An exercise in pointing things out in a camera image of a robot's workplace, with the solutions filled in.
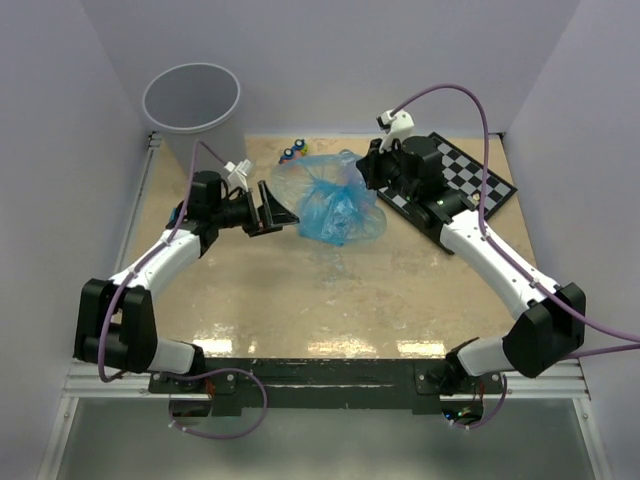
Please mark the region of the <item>blue plastic trash bag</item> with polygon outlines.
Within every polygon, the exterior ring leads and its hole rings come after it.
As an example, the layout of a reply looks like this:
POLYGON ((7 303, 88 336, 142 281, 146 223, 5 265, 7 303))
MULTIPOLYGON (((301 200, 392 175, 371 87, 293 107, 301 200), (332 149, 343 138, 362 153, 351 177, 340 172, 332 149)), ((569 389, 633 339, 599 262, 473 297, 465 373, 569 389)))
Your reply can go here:
POLYGON ((300 157, 271 170, 271 191, 298 217, 301 237, 345 246, 375 241, 385 233, 386 215, 356 168, 360 159, 344 149, 300 157))

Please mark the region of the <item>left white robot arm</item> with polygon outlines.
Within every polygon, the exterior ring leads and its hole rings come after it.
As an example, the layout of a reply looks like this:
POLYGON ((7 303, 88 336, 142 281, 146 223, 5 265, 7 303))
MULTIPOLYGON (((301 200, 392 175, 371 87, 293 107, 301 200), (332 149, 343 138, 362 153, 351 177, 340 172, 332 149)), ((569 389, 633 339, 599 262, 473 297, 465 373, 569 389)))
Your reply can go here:
POLYGON ((207 380, 201 347, 159 336, 153 300, 187 267, 202 258, 224 229, 248 236, 278 232, 298 223, 265 182, 261 205, 251 191, 231 189, 214 171, 195 173, 189 193, 156 243, 132 265, 81 290, 73 357, 119 374, 162 372, 185 392, 207 380))

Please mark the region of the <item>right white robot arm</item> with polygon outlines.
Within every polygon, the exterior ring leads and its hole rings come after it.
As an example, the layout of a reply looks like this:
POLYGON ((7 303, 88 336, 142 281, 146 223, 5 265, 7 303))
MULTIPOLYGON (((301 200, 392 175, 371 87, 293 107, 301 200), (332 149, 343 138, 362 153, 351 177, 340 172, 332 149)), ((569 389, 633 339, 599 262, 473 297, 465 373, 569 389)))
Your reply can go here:
POLYGON ((446 356, 445 379, 469 392, 481 375, 516 371, 535 378, 584 343, 586 295, 574 283, 560 285, 528 263, 484 221, 468 195, 449 186, 443 154, 424 136, 380 138, 357 161, 367 188, 392 193, 395 209, 446 253, 464 260, 501 299, 515 323, 502 337, 472 339, 446 356))

